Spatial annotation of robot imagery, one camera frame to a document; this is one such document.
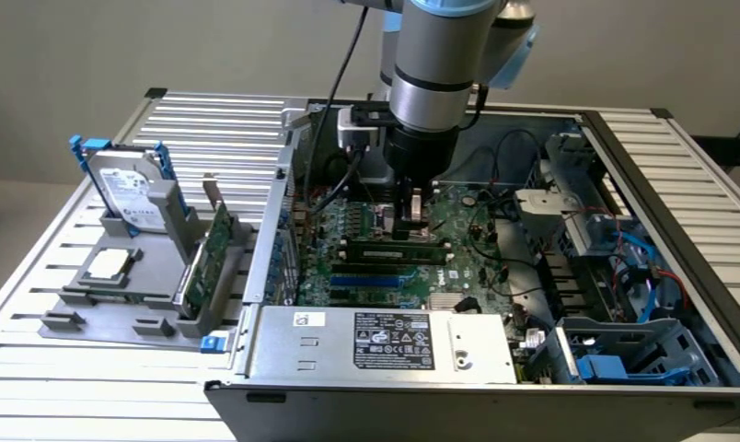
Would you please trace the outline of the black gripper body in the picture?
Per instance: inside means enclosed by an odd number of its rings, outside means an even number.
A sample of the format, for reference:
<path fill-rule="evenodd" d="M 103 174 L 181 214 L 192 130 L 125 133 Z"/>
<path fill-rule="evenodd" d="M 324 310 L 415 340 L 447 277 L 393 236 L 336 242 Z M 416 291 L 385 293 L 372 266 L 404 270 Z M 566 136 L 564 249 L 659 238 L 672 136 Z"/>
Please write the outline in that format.
<path fill-rule="evenodd" d="M 387 133 L 383 157 L 397 178 L 423 188 L 450 167 L 459 127 L 442 132 L 422 132 L 404 125 Z"/>

